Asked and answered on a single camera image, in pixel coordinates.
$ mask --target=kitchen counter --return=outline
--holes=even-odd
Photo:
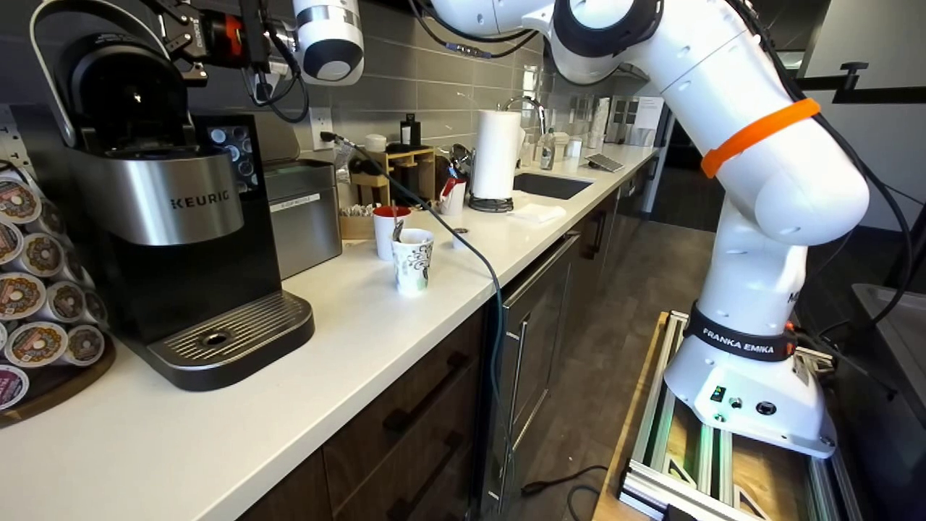
[[[587,179],[573,200],[515,191],[512,214],[466,211],[469,240],[501,284],[530,266],[622,179],[651,148],[608,148],[616,174],[556,165]],[[356,411],[396,382],[466,315],[492,298],[486,266],[454,249],[434,217],[431,287],[394,289],[391,263],[370,243],[284,281],[313,304],[315,336],[255,376],[208,394],[177,391],[136,353],[69,402],[0,431],[0,518],[234,518],[327,443]]]

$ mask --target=drawer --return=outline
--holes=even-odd
[[[440,394],[449,382],[475,368],[477,342],[477,327],[466,321],[324,446],[330,504],[336,509],[408,434],[411,423],[443,399]]]
[[[339,521],[405,521],[414,515],[431,483],[451,472],[451,460],[472,446],[475,376],[475,365],[454,373],[382,466],[336,509]]]
[[[472,443],[440,469],[408,521],[466,521],[475,507],[475,454]]]
[[[240,521],[327,521],[324,463],[318,454],[289,472],[272,492],[266,492]]]

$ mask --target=coffee pod holder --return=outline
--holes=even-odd
[[[113,359],[93,278],[0,104],[0,428],[81,394]]]

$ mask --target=bottle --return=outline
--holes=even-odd
[[[422,145],[422,124],[414,119],[414,113],[405,113],[399,124],[399,145],[420,148]]]
[[[556,162],[556,136],[553,127],[541,136],[541,168],[553,171]]]

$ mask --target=keurig coffee maker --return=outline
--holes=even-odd
[[[127,35],[61,55],[38,46],[49,14],[84,12]],[[41,182],[61,203],[116,339],[188,391],[232,385],[313,336],[310,304],[281,289],[252,116],[188,113],[165,46],[104,0],[46,0],[29,43],[67,142]]]

